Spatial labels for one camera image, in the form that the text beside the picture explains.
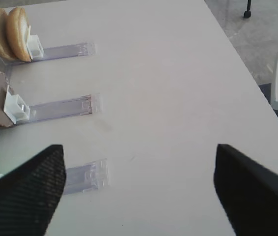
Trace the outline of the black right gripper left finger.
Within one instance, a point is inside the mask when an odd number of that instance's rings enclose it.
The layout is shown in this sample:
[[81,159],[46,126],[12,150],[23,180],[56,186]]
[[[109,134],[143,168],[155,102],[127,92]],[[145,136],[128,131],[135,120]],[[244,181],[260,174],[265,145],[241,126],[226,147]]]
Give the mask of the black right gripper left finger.
[[50,145],[0,178],[0,236],[43,236],[66,182],[62,145]]

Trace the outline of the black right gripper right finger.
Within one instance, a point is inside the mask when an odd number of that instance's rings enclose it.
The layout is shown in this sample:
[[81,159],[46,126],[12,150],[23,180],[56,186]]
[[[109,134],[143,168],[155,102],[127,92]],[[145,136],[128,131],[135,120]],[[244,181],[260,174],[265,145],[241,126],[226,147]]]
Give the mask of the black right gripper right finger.
[[219,144],[214,187],[238,236],[278,236],[278,174]]

